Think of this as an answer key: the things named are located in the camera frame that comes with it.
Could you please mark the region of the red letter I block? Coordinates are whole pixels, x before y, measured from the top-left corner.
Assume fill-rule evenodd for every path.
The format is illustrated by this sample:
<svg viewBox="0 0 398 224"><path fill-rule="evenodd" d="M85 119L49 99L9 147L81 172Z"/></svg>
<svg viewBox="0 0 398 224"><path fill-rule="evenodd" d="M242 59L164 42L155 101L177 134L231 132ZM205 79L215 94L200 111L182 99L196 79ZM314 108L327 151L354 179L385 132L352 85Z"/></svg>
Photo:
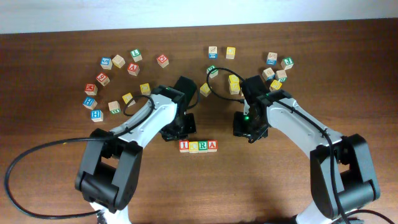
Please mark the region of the red letter I block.
<svg viewBox="0 0 398 224"><path fill-rule="evenodd" d="M187 140L179 141L178 146L179 146L179 151L181 153L189 152L189 141L187 141Z"/></svg>

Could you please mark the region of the yellow letter C block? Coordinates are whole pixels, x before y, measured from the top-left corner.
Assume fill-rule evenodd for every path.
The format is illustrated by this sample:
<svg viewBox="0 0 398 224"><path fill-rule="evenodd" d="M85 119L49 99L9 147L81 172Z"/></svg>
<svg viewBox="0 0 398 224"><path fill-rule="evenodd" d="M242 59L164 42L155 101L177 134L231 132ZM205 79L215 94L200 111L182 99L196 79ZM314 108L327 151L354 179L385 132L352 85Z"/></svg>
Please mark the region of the yellow letter C block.
<svg viewBox="0 0 398 224"><path fill-rule="evenodd" d="M199 152L198 141L190 141L189 142L189 153L198 153L198 152Z"/></svg>

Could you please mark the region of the green letter R block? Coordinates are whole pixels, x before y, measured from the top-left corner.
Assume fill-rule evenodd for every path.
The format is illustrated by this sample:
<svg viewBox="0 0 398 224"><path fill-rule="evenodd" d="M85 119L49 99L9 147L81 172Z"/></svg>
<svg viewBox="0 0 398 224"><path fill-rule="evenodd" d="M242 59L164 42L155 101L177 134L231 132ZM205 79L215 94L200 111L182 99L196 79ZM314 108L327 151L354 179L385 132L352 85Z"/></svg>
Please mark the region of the green letter R block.
<svg viewBox="0 0 398 224"><path fill-rule="evenodd" d="M198 142L198 152L208 152L208 141L199 141Z"/></svg>

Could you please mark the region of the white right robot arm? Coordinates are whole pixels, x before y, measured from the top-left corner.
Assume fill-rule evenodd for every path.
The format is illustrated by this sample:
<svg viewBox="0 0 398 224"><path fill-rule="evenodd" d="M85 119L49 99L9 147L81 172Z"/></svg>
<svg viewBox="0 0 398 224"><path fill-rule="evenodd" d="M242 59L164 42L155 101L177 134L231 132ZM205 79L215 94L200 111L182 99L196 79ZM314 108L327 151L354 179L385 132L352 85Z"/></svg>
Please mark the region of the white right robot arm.
<svg viewBox="0 0 398 224"><path fill-rule="evenodd" d="M284 90L270 91L261 77L241 81L244 110L234 114L233 134L249 143L269 128L285 134L310 160L312 202L287 223L333 223L381 195L366 140L328 128Z"/></svg>

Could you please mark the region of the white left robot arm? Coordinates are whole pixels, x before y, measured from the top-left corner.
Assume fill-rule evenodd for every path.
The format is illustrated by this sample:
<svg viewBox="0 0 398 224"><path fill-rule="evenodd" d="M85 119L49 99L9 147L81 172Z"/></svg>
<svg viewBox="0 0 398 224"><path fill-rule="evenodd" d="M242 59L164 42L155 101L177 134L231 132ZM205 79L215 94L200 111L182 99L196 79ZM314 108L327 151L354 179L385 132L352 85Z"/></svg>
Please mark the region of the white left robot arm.
<svg viewBox="0 0 398 224"><path fill-rule="evenodd" d="M195 133L194 116L186 111L196 90L187 77L180 77L172 87L160 85L126 122L91 133L75 188L98 212L98 223L130 222L127 205L137 189L143 150L156 134L168 142Z"/></svg>

